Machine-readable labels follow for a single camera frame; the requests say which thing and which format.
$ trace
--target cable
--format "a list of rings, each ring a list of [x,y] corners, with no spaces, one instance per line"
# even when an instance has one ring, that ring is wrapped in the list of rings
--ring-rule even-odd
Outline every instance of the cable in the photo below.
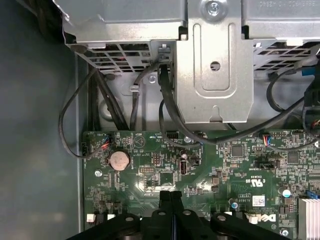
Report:
[[[315,139],[316,139],[316,142],[317,142],[317,141],[320,141],[320,137],[314,135],[314,134],[311,132],[311,129],[306,126],[306,115],[307,115],[307,109],[306,109],[305,107],[303,107],[303,109],[302,109],[302,126],[303,126],[304,131],[305,131],[307,134],[309,134],[311,137],[315,138]]]
[[[82,83],[80,83],[79,87],[75,90],[74,94],[71,96],[71,98],[69,99],[69,101],[65,104],[65,106],[63,107],[63,109],[60,112],[59,115],[59,121],[58,121],[58,130],[59,130],[59,136],[62,142],[62,145],[64,147],[64,149],[67,151],[68,154],[70,154],[71,156],[78,158],[78,159],[90,159],[92,158],[94,155],[96,155],[97,153],[99,153],[105,146],[106,146],[106,142],[101,145],[100,147],[98,147],[96,150],[94,150],[92,153],[90,153],[87,156],[80,156],[75,154],[74,152],[71,151],[71,149],[69,148],[66,138],[65,138],[65,133],[64,133],[64,116],[66,114],[66,111],[68,109],[68,107],[70,106],[70,104],[72,103],[72,101],[76,98],[77,94],[80,92],[80,90],[86,85],[86,83],[89,81],[89,79],[96,73],[97,69],[93,68],[88,75],[85,77],[85,79],[83,80]]]
[[[227,126],[228,126],[231,130],[237,130],[236,127],[235,127],[232,123],[227,123]]]
[[[274,87],[275,83],[276,83],[282,76],[284,76],[284,75],[295,74],[297,71],[301,71],[302,69],[306,69],[306,68],[307,68],[307,67],[302,67],[302,68],[297,68],[297,69],[289,69],[289,70],[286,70],[286,71],[282,72],[281,74],[277,75],[277,76],[270,82],[270,84],[269,84],[269,86],[268,86],[268,88],[267,88],[267,90],[266,90],[266,99],[267,99],[270,107],[271,107],[273,110],[275,110],[275,111],[277,111],[277,112],[279,112],[279,113],[281,113],[282,111],[284,111],[284,109],[276,103],[276,101],[275,101],[275,99],[274,99],[274,96],[273,96],[273,92],[272,92],[272,91],[273,91],[273,87]],[[295,113],[295,112],[293,112],[293,113],[291,114],[291,116],[297,118],[300,122],[302,121],[301,116],[300,116],[299,114]]]
[[[267,148],[270,148],[274,151],[278,151],[278,152],[296,152],[296,151],[299,151],[299,150],[303,150],[307,147],[311,147],[313,146],[317,140],[313,140],[309,143],[306,143],[304,145],[301,145],[301,146],[297,146],[297,147],[291,147],[291,148],[279,148],[279,147],[275,147],[275,146],[271,146],[271,139],[272,139],[272,136],[270,135],[263,135],[262,136],[262,139],[263,139],[263,143],[264,143],[264,146],[266,146]]]
[[[90,92],[88,93],[91,106],[91,117],[92,117],[92,130],[101,131],[101,124],[99,118],[99,89],[97,81],[89,82]]]
[[[101,91],[102,96],[105,100],[105,103],[108,107],[108,110],[112,116],[112,119],[114,121],[116,128],[118,130],[128,131],[129,127],[126,123],[126,120],[125,120],[125,117],[121,111],[121,108],[120,108],[114,94],[112,93],[112,91],[108,87],[106,81],[102,78],[100,72],[96,73],[96,82],[100,88],[100,91]]]
[[[168,76],[168,70],[167,66],[161,66],[160,68],[160,75],[159,75],[159,84],[161,87],[161,92],[163,96],[163,100],[165,103],[165,106],[168,110],[168,113],[173,120],[173,122],[177,125],[178,129],[180,132],[182,132],[185,136],[198,141],[200,143],[204,144],[209,144],[209,145],[219,145],[219,144],[224,144],[227,142],[232,142],[236,141],[238,139],[244,138],[248,135],[252,135],[256,132],[259,132],[262,129],[269,128],[276,124],[277,122],[287,118],[295,109],[297,109],[303,102],[304,98],[299,99],[296,103],[294,103],[292,106],[290,106],[288,109],[284,110],[282,113],[279,115],[269,119],[268,121],[265,121],[257,126],[254,126],[252,128],[249,128],[247,130],[231,134],[228,136],[223,136],[223,137],[217,137],[214,139],[207,139],[201,136],[198,136],[194,134],[192,131],[190,131],[184,122],[181,120],[178,113],[178,108],[176,106],[173,94],[172,94],[172,87],[169,81],[169,76]]]
[[[133,82],[133,85],[140,85],[143,78],[154,72],[156,69],[158,69],[160,64],[158,62],[154,62],[152,65],[144,69],[139,76],[135,79]],[[132,112],[130,116],[130,130],[134,131],[136,128],[137,123],[137,114],[138,114],[138,107],[139,107],[139,92],[133,92],[132,93]]]
[[[185,149],[191,149],[191,148],[198,148],[201,146],[200,143],[193,143],[193,144],[188,144],[188,145],[182,145],[179,143],[176,143],[174,141],[172,141],[166,133],[166,128],[165,128],[165,120],[164,120],[164,111],[163,111],[163,107],[164,107],[164,101],[162,100],[159,106],[159,124],[160,124],[160,131],[162,134],[162,138],[164,140],[166,140],[169,144],[171,144],[172,146],[178,147],[178,148],[185,148]]]
[[[291,148],[278,148],[278,147],[275,147],[275,146],[267,146],[268,148],[274,150],[274,151],[278,151],[278,152],[296,152],[296,151],[300,151],[300,150],[303,150],[307,147],[311,147],[313,146],[316,142],[318,142],[318,140],[313,140],[309,143],[306,143],[304,145],[301,145],[301,146],[297,146],[297,147],[291,147]]]

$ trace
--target connector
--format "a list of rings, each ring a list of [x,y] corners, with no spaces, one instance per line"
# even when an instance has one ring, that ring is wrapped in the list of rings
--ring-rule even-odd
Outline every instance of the connector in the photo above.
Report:
[[[305,191],[305,194],[310,198],[310,199],[320,199],[320,196],[312,191]]]

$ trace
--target integrated circuit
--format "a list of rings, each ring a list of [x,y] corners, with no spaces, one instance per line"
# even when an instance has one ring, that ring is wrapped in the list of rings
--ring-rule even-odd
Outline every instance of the integrated circuit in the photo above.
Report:
[[[174,175],[172,172],[161,172],[160,183],[162,186],[172,186],[174,184]]]
[[[232,157],[243,157],[244,156],[244,147],[242,145],[233,145],[231,147]]]
[[[298,163],[299,163],[299,153],[288,152],[288,164],[298,164]]]

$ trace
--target capacitor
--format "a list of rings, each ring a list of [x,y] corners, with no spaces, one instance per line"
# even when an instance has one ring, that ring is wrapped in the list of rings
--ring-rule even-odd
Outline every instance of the capacitor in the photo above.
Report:
[[[239,206],[238,203],[235,201],[234,198],[230,198],[228,202],[229,202],[231,208],[233,208],[233,209],[237,209],[238,206]]]
[[[278,193],[280,195],[284,196],[285,198],[290,198],[290,196],[291,196],[291,191],[289,189],[287,189],[287,187],[285,187],[285,186],[279,187]]]
[[[109,164],[114,170],[123,171],[130,164],[130,156],[122,150],[115,151],[110,155]]]

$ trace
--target metal bracket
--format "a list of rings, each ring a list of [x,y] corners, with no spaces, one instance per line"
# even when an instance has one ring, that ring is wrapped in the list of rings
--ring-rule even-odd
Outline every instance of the metal bracket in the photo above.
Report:
[[[175,62],[176,102],[186,123],[247,121],[253,42],[241,29],[241,1],[188,2],[188,40],[177,41]]]

